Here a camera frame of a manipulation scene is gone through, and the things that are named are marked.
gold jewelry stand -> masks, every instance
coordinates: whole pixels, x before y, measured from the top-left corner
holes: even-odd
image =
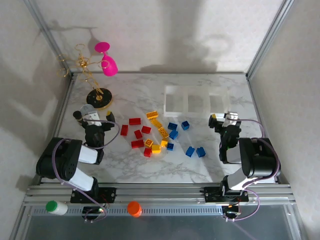
[[[112,102],[112,94],[111,92],[106,88],[101,88],[97,82],[97,80],[94,78],[92,72],[88,69],[89,65],[92,64],[98,64],[98,66],[101,69],[106,69],[109,67],[110,63],[107,60],[101,60],[98,62],[91,62],[91,57],[87,58],[84,57],[82,54],[82,50],[84,49],[84,44],[77,44],[75,45],[74,49],[79,51],[79,56],[77,60],[73,60],[69,58],[67,54],[59,54],[56,59],[59,62],[64,61],[72,61],[75,62],[75,66],[71,66],[68,69],[61,68],[59,71],[57,71],[58,77],[66,77],[70,71],[70,69],[74,68],[81,68],[82,74],[84,75],[84,81],[90,84],[90,86],[93,88],[91,92],[86,96],[86,102],[88,104],[91,104],[95,109],[105,109],[107,108],[111,102]],[[107,62],[107,66],[101,67],[100,64],[102,62]]]

red lego brick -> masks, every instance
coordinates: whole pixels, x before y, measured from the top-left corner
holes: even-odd
[[[140,125],[141,124],[141,118],[129,118],[129,125]]]
[[[121,136],[127,136],[127,134],[128,134],[128,125],[122,125],[120,135]]]
[[[135,135],[136,139],[142,138],[142,133],[140,132],[140,130],[134,131],[134,135]]]
[[[133,149],[135,149],[135,148],[142,148],[142,147],[144,147],[144,146],[145,146],[145,143],[144,143],[144,141],[143,141],[142,139],[131,142],[131,147],[132,147]]]
[[[151,132],[151,127],[143,126],[141,132],[143,132],[144,134],[149,134]]]
[[[152,154],[152,149],[146,147],[146,148],[144,149],[143,155],[144,155],[145,157],[150,158],[151,154]]]

blue lego brick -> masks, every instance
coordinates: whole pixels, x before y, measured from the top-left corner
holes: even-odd
[[[166,146],[166,149],[168,149],[169,151],[173,151],[174,150],[174,144],[173,143],[168,143],[168,145]]]
[[[170,130],[177,130],[177,127],[178,127],[178,124],[169,122],[168,129],[170,129]]]
[[[181,123],[181,127],[183,130],[187,130],[190,127],[190,124],[188,123],[188,121],[184,121],[183,123]]]
[[[194,152],[195,152],[195,149],[192,146],[190,146],[188,148],[188,150],[186,151],[185,155],[187,155],[188,157],[191,158],[191,156],[192,156],[192,154],[194,154]]]
[[[203,147],[198,147],[196,149],[196,154],[198,154],[199,158],[202,158],[202,157],[204,157],[206,155],[206,152],[205,152]]]
[[[169,134],[171,139],[176,139],[176,137],[178,137],[178,132],[176,130],[172,130],[172,132],[170,132]]]

white bottle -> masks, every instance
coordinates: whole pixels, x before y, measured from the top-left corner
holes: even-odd
[[[68,211],[68,205],[60,201],[49,201],[45,209],[50,214],[64,215]]]

glass panel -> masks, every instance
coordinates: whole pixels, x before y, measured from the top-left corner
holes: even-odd
[[[243,206],[246,216],[256,206]],[[263,205],[252,217],[225,222],[221,216],[109,216],[84,223],[79,216],[33,216],[27,240],[292,240],[282,205]]]

